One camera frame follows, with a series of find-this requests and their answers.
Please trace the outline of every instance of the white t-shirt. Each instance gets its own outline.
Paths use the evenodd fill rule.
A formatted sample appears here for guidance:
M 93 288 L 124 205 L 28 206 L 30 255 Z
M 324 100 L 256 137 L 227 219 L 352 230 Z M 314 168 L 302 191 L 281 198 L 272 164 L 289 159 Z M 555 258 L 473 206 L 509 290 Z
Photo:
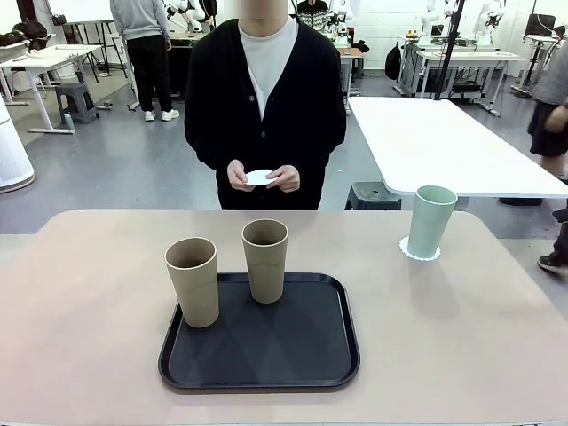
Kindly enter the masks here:
M 268 98 L 288 63 L 298 37 L 298 27 L 297 21 L 291 17 L 288 17 L 282 29 L 267 37 L 253 37 L 239 27 L 261 119 L 264 118 Z

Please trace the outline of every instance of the mint green cup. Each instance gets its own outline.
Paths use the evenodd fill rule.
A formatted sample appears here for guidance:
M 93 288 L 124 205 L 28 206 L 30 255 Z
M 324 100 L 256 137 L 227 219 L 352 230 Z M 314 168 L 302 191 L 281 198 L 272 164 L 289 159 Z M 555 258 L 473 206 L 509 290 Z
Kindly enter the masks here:
M 416 257 L 434 257 L 454 211 L 458 196 L 441 186 L 423 186 L 416 191 L 408 252 Z

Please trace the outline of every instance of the beige cup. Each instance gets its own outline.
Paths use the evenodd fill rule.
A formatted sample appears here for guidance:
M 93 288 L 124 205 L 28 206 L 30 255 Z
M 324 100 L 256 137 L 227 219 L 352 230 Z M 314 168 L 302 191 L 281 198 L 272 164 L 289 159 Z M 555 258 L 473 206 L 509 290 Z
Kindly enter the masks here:
M 260 219 L 242 230 L 250 292 L 260 304 L 278 302 L 284 291 L 288 228 L 277 220 Z
M 215 244 L 203 238 L 178 241 L 168 248 L 165 259 L 187 325 L 213 324 L 219 316 Z

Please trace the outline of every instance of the black shorts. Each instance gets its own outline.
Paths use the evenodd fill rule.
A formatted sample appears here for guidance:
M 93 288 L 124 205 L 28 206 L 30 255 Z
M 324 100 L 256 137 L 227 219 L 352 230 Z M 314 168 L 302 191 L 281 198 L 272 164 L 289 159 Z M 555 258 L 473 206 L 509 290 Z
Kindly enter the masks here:
M 531 152 L 543 157 L 558 157 L 568 152 L 568 126 L 560 133 L 550 133 L 545 128 L 547 119 L 558 105 L 537 101 L 534 108 L 529 135 L 532 136 Z

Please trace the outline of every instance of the person's left hand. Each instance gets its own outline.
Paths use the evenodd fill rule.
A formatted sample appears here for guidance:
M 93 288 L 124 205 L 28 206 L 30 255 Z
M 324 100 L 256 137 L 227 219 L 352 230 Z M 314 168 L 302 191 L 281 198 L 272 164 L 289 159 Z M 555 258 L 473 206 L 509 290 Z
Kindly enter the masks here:
M 568 124 L 568 109 L 564 106 L 559 106 L 552 112 L 544 127 L 550 133 L 560 133 L 564 130 L 566 124 Z
M 268 189 L 277 186 L 283 193 L 293 193 L 300 189 L 300 173 L 294 166 L 282 166 L 266 178 L 276 179 L 267 186 Z

